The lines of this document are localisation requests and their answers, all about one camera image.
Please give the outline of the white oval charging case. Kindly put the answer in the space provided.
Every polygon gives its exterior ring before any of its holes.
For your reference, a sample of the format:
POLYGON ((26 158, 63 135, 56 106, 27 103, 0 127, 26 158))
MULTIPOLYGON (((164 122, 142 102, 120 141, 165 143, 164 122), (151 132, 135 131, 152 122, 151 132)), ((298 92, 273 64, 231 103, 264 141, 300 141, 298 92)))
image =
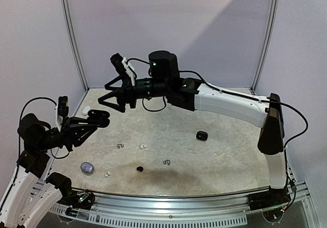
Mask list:
POLYGON ((88 115, 88 112, 91 110, 91 107, 90 106, 85 106, 82 110, 82 114, 84 116, 88 115))

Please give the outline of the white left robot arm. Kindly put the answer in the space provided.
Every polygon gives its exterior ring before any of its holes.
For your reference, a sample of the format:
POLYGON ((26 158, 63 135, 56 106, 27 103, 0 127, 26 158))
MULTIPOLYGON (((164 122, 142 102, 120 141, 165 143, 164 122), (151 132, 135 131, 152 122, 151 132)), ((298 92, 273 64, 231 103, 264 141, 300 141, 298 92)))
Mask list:
POLYGON ((2 197, 1 227, 36 227, 48 210, 57 202, 69 209, 90 210, 95 202, 94 194, 85 190, 72 190, 71 180, 57 172, 51 173, 36 197, 28 202, 34 185, 46 170, 48 150, 65 146, 68 151, 81 146, 99 127, 101 122, 92 117, 87 119, 64 118, 61 129, 52 128, 29 113, 19 123, 18 135, 24 142, 12 183, 2 197))

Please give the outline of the glossy black earbud charging case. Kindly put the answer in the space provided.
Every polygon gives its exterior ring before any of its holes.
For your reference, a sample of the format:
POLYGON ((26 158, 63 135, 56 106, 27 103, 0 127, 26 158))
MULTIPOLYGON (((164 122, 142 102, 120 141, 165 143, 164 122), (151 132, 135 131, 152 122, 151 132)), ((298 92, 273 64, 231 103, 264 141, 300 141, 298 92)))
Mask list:
POLYGON ((202 142, 206 142, 208 139, 208 133, 205 131, 198 131, 196 133, 196 139, 202 142))

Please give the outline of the small black case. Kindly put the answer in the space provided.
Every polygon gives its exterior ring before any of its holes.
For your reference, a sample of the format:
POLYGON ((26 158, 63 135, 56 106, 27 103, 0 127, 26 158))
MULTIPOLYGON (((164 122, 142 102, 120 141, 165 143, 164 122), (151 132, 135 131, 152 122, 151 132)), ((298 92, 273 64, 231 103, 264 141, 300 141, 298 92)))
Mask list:
POLYGON ((92 109, 87 113, 87 123, 96 125, 98 128, 105 128, 110 124, 110 113, 105 110, 92 109))

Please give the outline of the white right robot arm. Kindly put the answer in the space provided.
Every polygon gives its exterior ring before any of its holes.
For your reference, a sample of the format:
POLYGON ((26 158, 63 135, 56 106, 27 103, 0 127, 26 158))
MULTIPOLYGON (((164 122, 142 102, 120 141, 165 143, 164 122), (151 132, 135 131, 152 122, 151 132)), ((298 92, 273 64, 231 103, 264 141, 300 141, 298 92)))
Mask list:
POLYGON ((279 96, 248 95, 211 85, 202 77, 182 78, 177 56, 168 51, 154 51, 148 59, 151 76, 137 79, 130 60, 114 54, 110 61, 118 77, 105 85, 109 93, 100 97, 98 103, 125 112, 126 105, 135 108, 138 99, 165 97, 169 104, 179 108, 218 113, 260 128, 258 149, 266 158, 270 187, 264 201, 274 206, 283 199, 287 176, 279 96))

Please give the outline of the black ring earbud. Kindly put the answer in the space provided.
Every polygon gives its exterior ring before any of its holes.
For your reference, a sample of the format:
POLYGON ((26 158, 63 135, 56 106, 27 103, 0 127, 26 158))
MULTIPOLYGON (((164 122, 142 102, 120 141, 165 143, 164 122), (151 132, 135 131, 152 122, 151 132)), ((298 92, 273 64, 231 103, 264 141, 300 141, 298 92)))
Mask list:
POLYGON ((143 172, 144 168, 143 168, 142 166, 138 166, 138 167, 136 168, 136 170, 137 170, 138 172, 143 172))

